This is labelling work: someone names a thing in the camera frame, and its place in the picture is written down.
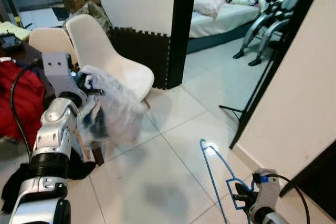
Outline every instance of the black cloth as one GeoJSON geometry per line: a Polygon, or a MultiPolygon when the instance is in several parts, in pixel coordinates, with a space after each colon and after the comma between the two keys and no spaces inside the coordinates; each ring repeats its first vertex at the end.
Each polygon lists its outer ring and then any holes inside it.
{"type": "MultiPolygon", "coordinates": [[[[78,153],[72,148],[68,165],[68,178],[79,180],[86,178],[95,168],[95,162],[84,163],[78,153]]],[[[2,199],[5,201],[2,211],[11,213],[18,197],[20,186],[27,178],[28,164],[21,164],[20,168],[9,178],[2,190],[2,199]]]]}

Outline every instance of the white bedsheet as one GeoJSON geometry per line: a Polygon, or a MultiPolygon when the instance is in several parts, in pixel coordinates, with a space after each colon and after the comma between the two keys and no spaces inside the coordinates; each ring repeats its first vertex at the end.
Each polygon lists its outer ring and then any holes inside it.
{"type": "Polygon", "coordinates": [[[221,34],[231,31],[238,26],[255,20],[259,15],[259,8],[247,5],[224,4],[217,18],[194,15],[191,20],[190,38],[221,34]]]}

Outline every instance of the pillow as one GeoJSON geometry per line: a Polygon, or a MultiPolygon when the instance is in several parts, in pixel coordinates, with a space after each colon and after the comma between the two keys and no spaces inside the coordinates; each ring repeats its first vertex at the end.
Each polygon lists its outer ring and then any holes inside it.
{"type": "Polygon", "coordinates": [[[194,11],[216,18],[223,3],[223,0],[195,0],[194,11]]]}

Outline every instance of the bed frame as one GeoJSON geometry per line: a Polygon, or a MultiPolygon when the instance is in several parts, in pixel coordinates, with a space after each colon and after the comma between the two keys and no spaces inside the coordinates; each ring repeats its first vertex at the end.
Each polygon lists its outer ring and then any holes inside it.
{"type": "Polygon", "coordinates": [[[241,25],[226,33],[215,34],[201,38],[190,38],[188,41],[187,54],[224,44],[235,39],[243,38],[253,22],[254,21],[241,25]]]}

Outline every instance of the bed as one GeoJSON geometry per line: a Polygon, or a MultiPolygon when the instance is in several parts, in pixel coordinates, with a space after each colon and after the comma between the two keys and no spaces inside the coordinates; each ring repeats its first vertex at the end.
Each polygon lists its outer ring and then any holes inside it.
{"type": "Polygon", "coordinates": [[[242,38],[260,15],[260,7],[224,3],[214,19],[193,12],[187,54],[242,38]]]}

